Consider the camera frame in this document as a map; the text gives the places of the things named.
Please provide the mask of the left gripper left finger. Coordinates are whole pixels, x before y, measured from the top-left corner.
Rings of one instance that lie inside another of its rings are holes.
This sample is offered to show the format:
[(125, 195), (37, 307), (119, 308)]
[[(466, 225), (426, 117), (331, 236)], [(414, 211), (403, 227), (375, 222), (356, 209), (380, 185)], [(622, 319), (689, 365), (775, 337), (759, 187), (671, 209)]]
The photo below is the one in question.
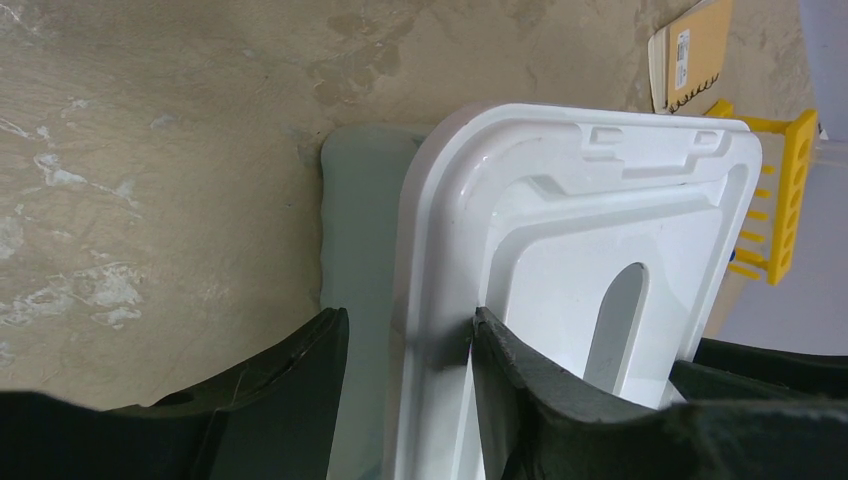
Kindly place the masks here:
[(345, 309), (150, 407), (109, 412), (140, 479), (323, 479), (347, 363)]

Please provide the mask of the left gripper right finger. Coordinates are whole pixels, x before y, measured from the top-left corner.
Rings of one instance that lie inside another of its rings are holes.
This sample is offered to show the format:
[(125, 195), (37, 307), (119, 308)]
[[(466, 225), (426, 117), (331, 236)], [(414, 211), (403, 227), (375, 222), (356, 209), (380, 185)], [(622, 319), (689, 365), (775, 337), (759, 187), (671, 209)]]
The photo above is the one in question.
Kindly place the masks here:
[(520, 340), (488, 308), (471, 347), (484, 466), (497, 479), (659, 479), (649, 409), (607, 393)]

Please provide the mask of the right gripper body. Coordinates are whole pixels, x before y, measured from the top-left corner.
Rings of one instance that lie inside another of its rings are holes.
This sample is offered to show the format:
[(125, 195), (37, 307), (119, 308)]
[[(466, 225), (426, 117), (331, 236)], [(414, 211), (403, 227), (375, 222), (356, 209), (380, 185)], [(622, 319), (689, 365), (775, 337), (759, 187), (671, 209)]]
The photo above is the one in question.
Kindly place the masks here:
[(847, 358), (703, 339), (669, 380), (686, 400), (847, 401)]

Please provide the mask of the white bin lid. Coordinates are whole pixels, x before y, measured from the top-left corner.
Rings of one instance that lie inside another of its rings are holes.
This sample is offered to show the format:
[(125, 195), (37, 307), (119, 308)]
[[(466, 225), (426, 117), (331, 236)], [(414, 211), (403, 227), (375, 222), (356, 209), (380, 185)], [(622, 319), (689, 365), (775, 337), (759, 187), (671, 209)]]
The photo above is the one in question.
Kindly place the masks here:
[(470, 326), (615, 397), (680, 399), (759, 179), (738, 120), (473, 104), (424, 139), (399, 199), (387, 479), (484, 479)]

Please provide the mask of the teal plastic bin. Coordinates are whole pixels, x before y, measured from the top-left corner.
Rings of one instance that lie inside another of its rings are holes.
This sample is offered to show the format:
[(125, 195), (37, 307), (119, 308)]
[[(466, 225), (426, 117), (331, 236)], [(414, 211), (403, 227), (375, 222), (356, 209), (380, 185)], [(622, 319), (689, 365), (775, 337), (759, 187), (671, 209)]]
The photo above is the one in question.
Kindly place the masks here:
[(349, 345), (330, 479), (381, 476), (398, 205), (427, 125), (341, 127), (320, 153), (320, 305), (343, 307)]

